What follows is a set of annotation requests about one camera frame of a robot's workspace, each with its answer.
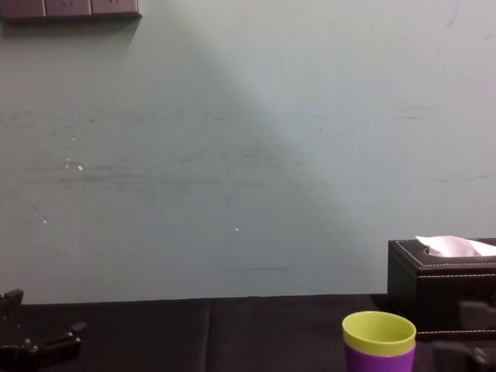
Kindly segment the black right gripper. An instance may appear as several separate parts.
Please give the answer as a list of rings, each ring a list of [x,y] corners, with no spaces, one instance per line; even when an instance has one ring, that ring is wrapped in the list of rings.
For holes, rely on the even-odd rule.
[[[460,302],[461,322],[495,322],[495,307],[485,301]],[[477,372],[495,372],[495,348],[471,348],[462,343],[434,342],[434,360],[437,363],[468,363],[474,361]]]

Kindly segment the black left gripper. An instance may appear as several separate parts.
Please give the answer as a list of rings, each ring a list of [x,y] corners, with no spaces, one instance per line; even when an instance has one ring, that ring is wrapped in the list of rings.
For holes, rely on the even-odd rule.
[[[24,291],[14,289],[1,294],[0,318],[6,320],[21,304]],[[0,347],[0,365],[17,367],[22,355],[23,363],[49,363],[76,357],[82,346],[82,337],[87,328],[86,322],[71,325],[66,331],[55,336],[28,336],[18,346]]]

